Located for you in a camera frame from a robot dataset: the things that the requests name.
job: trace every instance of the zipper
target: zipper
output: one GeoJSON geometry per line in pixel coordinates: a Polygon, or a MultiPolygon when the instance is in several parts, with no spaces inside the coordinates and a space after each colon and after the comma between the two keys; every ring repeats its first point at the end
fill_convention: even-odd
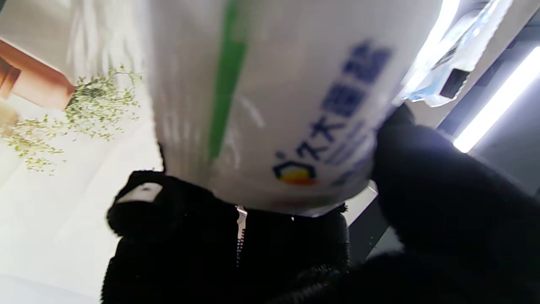
{"type": "Polygon", "coordinates": [[[237,236],[237,268],[240,267],[240,258],[242,254],[242,248],[244,247],[244,234],[246,232],[246,219],[247,211],[241,206],[237,206],[238,211],[238,236],[237,236]]]}

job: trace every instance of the small leaves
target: small leaves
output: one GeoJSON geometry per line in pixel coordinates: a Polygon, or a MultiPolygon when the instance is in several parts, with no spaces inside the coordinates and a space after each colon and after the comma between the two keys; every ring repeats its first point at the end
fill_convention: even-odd
{"type": "Polygon", "coordinates": [[[106,75],[93,76],[89,81],[86,77],[79,77],[76,90],[65,109],[65,119],[45,115],[41,120],[21,120],[12,128],[11,135],[4,139],[18,152],[18,157],[24,159],[27,169],[47,171],[53,175],[54,169],[50,167],[54,163],[48,155],[62,154],[63,151],[47,141],[68,133],[110,141],[113,132],[123,133],[119,125],[121,121],[139,119],[134,109],[140,108],[135,100],[135,89],[137,81],[141,79],[133,71],[126,71],[123,65],[119,69],[109,67],[106,75]],[[117,78],[120,76],[129,77],[131,87],[119,89],[117,78]]]}

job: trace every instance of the printed logo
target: printed logo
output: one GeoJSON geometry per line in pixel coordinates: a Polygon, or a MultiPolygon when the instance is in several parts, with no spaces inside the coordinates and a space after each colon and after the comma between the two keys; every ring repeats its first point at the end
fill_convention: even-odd
{"type": "Polygon", "coordinates": [[[287,161],[274,167],[278,180],[297,186],[312,186],[317,184],[317,173],[310,164],[287,161]]]}
{"type": "Polygon", "coordinates": [[[351,50],[341,69],[341,75],[332,83],[320,105],[321,113],[309,124],[309,133],[293,150],[294,160],[286,160],[282,151],[276,153],[281,160],[273,167],[275,177],[281,182],[312,186],[318,183],[316,166],[340,167],[354,159],[348,171],[331,181],[331,186],[342,186],[364,174],[369,155],[366,145],[372,141],[367,134],[373,132],[365,121],[350,119],[362,107],[370,88],[388,63],[392,51],[374,48],[373,42],[364,41],[351,50]]]}

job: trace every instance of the ceiling light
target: ceiling light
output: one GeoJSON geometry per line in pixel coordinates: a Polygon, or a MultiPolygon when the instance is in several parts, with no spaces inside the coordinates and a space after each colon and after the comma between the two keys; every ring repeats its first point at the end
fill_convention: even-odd
{"type": "Polygon", "coordinates": [[[454,141],[454,146],[463,153],[467,153],[474,147],[539,73],[540,47],[537,47],[458,136],[454,141]]]}

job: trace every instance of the black jacket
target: black jacket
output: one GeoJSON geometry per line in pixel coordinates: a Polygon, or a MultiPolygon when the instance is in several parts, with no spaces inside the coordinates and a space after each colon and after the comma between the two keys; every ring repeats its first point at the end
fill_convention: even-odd
{"type": "Polygon", "coordinates": [[[135,172],[153,203],[115,203],[122,239],[103,285],[105,304],[535,303],[540,290],[540,205],[406,107],[378,135],[373,180],[404,251],[350,265],[338,208],[317,219],[238,212],[163,173],[135,172]]]}

